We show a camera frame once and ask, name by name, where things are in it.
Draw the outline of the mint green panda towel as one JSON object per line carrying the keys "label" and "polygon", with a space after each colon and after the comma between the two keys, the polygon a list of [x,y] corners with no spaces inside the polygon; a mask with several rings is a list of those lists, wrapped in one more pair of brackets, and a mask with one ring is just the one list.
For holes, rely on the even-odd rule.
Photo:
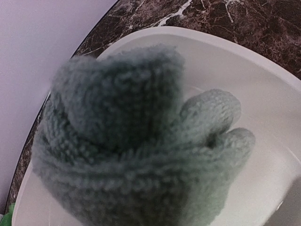
{"label": "mint green panda towel", "polygon": [[52,81],[33,172],[85,226],[207,226],[255,145],[232,129],[240,101],[212,89],[183,100],[184,59],[156,45],[76,56]]}

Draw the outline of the white plastic basin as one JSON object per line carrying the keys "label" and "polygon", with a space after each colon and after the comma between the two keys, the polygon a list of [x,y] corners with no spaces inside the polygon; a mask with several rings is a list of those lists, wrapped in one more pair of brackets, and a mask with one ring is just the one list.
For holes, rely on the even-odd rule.
{"label": "white plastic basin", "polygon": [[210,89],[241,103],[235,127],[256,137],[214,226],[298,226],[301,223],[301,82],[263,56],[227,40],[180,27],[125,36],[95,60],[164,46],[183,58],[183,99]]}

